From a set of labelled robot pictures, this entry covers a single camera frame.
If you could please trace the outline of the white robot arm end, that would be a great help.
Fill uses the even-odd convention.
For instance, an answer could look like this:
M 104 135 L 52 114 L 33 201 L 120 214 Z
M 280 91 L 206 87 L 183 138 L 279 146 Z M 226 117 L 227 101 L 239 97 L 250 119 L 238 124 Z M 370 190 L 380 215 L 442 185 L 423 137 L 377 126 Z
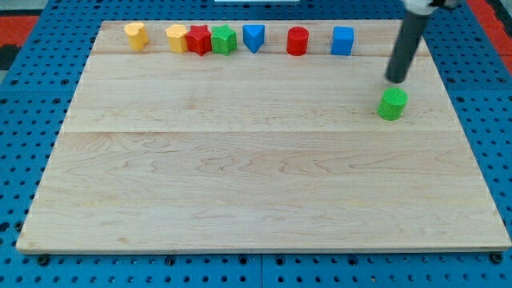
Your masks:
M 438 8 L 455 9 L 462 0 L 402 0 L 402 3 L 412 14 L 427 16 Z

